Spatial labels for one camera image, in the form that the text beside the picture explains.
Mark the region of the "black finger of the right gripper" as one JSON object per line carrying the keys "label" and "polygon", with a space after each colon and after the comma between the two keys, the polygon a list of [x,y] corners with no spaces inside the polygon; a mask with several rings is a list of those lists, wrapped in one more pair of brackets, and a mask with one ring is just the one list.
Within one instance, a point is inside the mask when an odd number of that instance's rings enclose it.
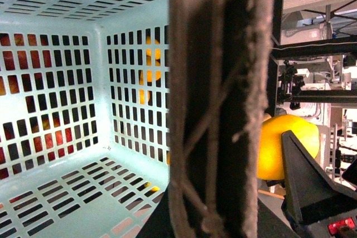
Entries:
{"label": "black finger of the right gripper", "polygon": [[335,183],[291,130],[282,134],[282,155],[282,210],[292,229],[355,230],[356,192]]}

